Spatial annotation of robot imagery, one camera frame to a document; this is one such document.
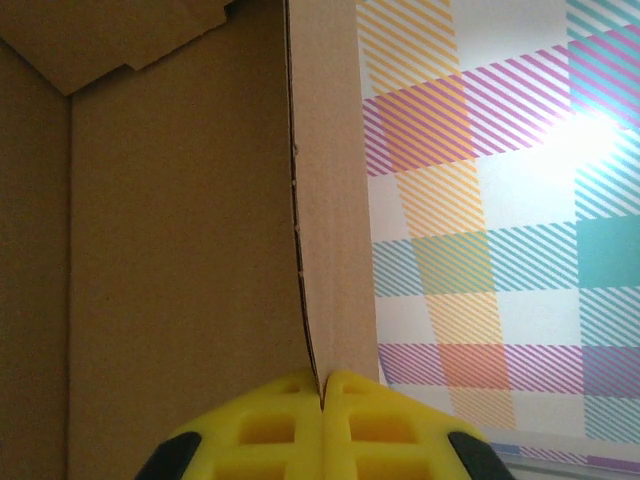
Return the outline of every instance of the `brown cardboard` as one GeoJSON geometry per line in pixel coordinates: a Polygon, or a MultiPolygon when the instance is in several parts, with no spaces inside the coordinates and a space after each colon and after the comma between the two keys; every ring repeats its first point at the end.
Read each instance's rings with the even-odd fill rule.
{"type": "Polygon", "coordinates": [[[0,36],[67,95],[220,25],[230,1],[3,0],[0,36]]]}
{"type": "Polygon", "coordinates": [[[377,378],[373,271],[354,6],[290,2],[296,186],[306,312],[322,385],[377,378]]]}
{"type": "MultiPolygon", "coordinates": [[[[210,2],[167,0],[130,2],[141,9],[138,18],[118,23],[120,13],[107,5],[126,5],[92,1],[106,19],[91,31],[98,13],[78,2],[31,3],[30,16],[8,2],[0,34],[19,39],[13,44],[21,55],[35,55],[31,63],[49,79],[57,75],[52,81],[63,92],[110,72],[123,58],[140,67],[222,19],[210,2]],[[49,55],[60,34],[51,23],[60,18],[77,30],[49,55]],[[198,26],[189,26],[194,19],[198,26]],[[17,28],[16,21],[29,28],[17,28]],[[155,30],[158,42],[151,42],[145,32],[163,22],[155,30]],[[117,31],[114,25],[123,29],[118,48],[101,37],[117,31]],[[86,46],[77,43],[83,39],[86,46]]],[[[320,384],[337,368],[377,377],[355,11],[339,0],[305,0],[288,13],[281,0],[237,0],[222,26],[140,71],[118,69],[74,93],[70,125],[64,97],[15,55],[0,57],[3,74],[7,64],[22,75],[6,83],[3,98],[25,96],[16,109],[35,111],[25,125],[3,120],[17,145],[6,161],[19,162],[22,149],[35,148],[36,133],[43,136],[32,155],[36,164],[42,158],[66,165],[61,162],[71,150],[70,210],[34,203],[39,192],[16,188],[0,211],[24,202],[38,209],[33,218],[54,218],[56,206],[71,216],[68,350],[66,316],[57,304],[42,303],[39,311],[46,310],[47,322],[58,321],[55,339],[62,343],[51,352],[58,363],[51,355],[31,358],[40,344],[47,347],[44,333],[33,345],[24,332],[12,339],[25,364],[58,365],[53,372],[48,364],[47,386],[62,389],[51,405],[67,403],[67,370],[59,362],[68,355],[66,473],[72,480],[132,478],[174,427],[308,366],[307,341],[320,384]],[[55,132],[69,141],[54,144],[55,132]]],[[[33,172],[21,172],[20,185],[27,184],[33,172]]],[[[14,260],[33,268],[23,283],[35,287],[25,286],[29,295],[17,295],[13,307],[3,305],[0,314],[8,312],[11,324],[20,324],[16,312],[29,308],[44,287],[66,305],[64,274],[55,285],[34,280],[43,275],[38,255],[53,262],[54,246],[67,251],[64,238],[49,242],[40,224],[25,225],[7,238],[17,245],[33,231],[49,250],[14,260]]],[[[3,278],[11,265],[3,263],[3,278]]],[[[41,328],[44,320],[29,322],[41,328]]],[[[3,382],[13,378],[4,373],[9,361],[3,358],[3,382]]],[[[24,367],[23,375],[35,375],[34,368],[24,367]]],[[[33,390],[31,383],[12,388],[11,398],[33,390]]],[[[64,425],[64,410],[59,413],[46,417],[47,425],[64,425]]],[[[0,440],[18,438],[32,423],[17,415],[0,440]]],[[[64,442],[52,445],[60,449],[64,442]]],[[[64,454],[38,455],[35,448],[24,451],[25,459],[52,472],[65,464],[64,454]]],[[[18,460],[11,459],[10,471],[18,460]]]]}
{"type": "Polygon", "coordinates": [[[0,477],[65,465],[69,102],[0,41],[0,477]]]}

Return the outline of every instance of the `diagonal stripes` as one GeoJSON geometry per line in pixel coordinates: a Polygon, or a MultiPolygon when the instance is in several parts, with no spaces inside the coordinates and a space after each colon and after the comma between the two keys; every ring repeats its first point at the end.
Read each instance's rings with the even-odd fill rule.
{"type": "Polygon", "coordinates": [[[569,34],[574,41],[567,49],[558,47],[568,56],[573,106],[607,113],[621,125],[637,128],[640,126],[640,27],[618,27],[616,21],[607,19],[611,30],[600,32],[584,19],[571,18],[570,25],[582,25],[588,32],[580,35],[570,27],[569,34]]]}
{"type": "Polygon", "coordinates": [[[425,293],[494,290],[485,232],[415,238],[412,243],[425,293]]]}
{"type": "Polygon", "coordinates": [[[371,177],[393,173],[395,168],[389,153],[389,145],[384,128],[378,120],[378,107],[375,102],[365,100],[364,116],[364,149],[367,159],[367,174],[371,177]]]}
{"type": "Polygon", "coordinates": [[[577,169],[576,214],[580,220],[640,214],[638,132],[620,132],[609,158],[577,169]]]}
{"type": "Polygon", "coordinates": [[[640,398],[640,348],[583,347],[587,395],[640,398]]]}
{"type": "Polygon", "coordinates": [[[424,293],[410,240],[374,243],[373,273],[377,297],[424,293]]]}
{"type": "Polygon", "coordinates": [[[458,72],[449,5],[357,0],[358,36],[377,94],[458,72]]]}
{"type": "Polygon", "coordinates": [[[484,427],[516,428],[509,391],[450,388],[449,392],[458,417],[484,427]]]}
{"type": "Polygon", "coordinates": [[[513,390],[583,393],[582,352],[565,345],[505,345],[513,390]]]}
{"type": "Polygon", "coordinates": [[[478,172],[463,161],[396,174],[413,237],[484,230],[478,172]]]}
{"type": "Polygon", "coordinates": [[[569,463],[572,465],[586,465],[587,456],[577,453],[559,452],[546,448],[520,447],[520,455],[527,458],[549,460],[552,462],[569,463]]]}
{"type": "Polygon", "coordinates": [[[574,39],[640,23],[638,0],[567,0],[567,31],[574,39]]]}
{"type": "Polygon", "coordinates": [[[438,343],[503,343],[496,294],[427,295],[438,343]]]}
{"type": "Polygon", "coordinates": [[[509,389],[504,345],[439,344],[450,387],[509,389]]]}
{"type": "Polygon", "coordinates": [[[490,230],[488,238],[497,291],[578,285],[575,224],[490,230]]]}
{"type": "Polygon", "coordinates": [[[532,147],[571,112],[566,54],[540,50],[462,74],[481,155],[532,147]]]}
{"type": "Polygon", "coordinates": [[[383,133],[396,171],[474,156],[458,77],[378,95],[363,110],[365,124],[383,133]]]}
{"type": "Polygon", "coordinates": [[[582,342],[640,347],[640,287],[580,289],[582,342]]]}
{"type": "Polygon", "coordinates": [[[587,437],[640,444],[640,401],[626,398],[585,398],[587,437]]]}
{"type": "Polygon", "coordinates": [[[437,345],[381,343],[378,353],[389,384],[445,385],[437,345]]]}

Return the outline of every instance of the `plaid wallpaper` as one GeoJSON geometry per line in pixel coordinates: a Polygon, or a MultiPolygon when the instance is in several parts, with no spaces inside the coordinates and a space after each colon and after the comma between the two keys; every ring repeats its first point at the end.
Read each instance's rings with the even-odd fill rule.
{"type": "Polygon", "coordinates": [[[356,3],[387,381],[640,473],[640,1],[356,3]]]}

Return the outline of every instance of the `corrugated cardboard edge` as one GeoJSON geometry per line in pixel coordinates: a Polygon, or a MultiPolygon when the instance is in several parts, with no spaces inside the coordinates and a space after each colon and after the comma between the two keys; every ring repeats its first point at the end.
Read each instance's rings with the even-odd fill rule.
{"type": "Polygon", "coordinates": [[[378,379],[356,11],[296,0],[285,12],[300,288],[322,398],[337,369],[378,379]]]}
{"type": "Polygon", "coordinates": [[[295,124],[294,124],[294,108],[293,108],[293,76],[291,69],[291,15],[289,13],[289,0],[283,0],[284,11],[284,28],[285,28],[285,48],[287,59],[287,88],[289,94],[289,136],[291,142],[291,156],[290,169],[291,169],[291,205],[293,207],[293,234],[296,244],[296,259],[298,262],[298,283],[300,287],[300,307],[302,311],[302,322],[304,325],[304,336],[307,341],[307,351],[309,352],[309,360],[311,362],[311,369],[313,370],[313,376],[316,381],[316,388],[320,394],[320,400],[322,402],[324,398],[324,389],[318,376],[318,366],[316,364],[316,357],[313,350],[313,341],[311,338],[311,329],[309,328],[309,313],[307,311],[307,297],[304,286],[304,266],[302,256],[302,242],[300,238],[300,221],[298,210],[298,186],[296,184],[296,160],[298,155],[298,147],[296,146],[295,138],[295,124]]]}

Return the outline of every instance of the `square holes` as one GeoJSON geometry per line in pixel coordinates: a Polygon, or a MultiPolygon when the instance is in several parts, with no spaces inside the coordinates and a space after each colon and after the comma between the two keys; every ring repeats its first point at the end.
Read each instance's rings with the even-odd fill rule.
{"type": "Polygon", "coordinates": [[[409,421],[394,414],[356,412],[349,416],[354,442],[416,443],[409,421]]]}
{"type": "Polygon", "coordinates": [[[358,480],[432,480],[423,459],[362,457],[356,461],[358,480]]]}
{"type": "Polygon", "coordinates": [[[254,414],[247,416],[240,427],[240,445],[293,443],[296,422],[291,415],[254,414]]]}

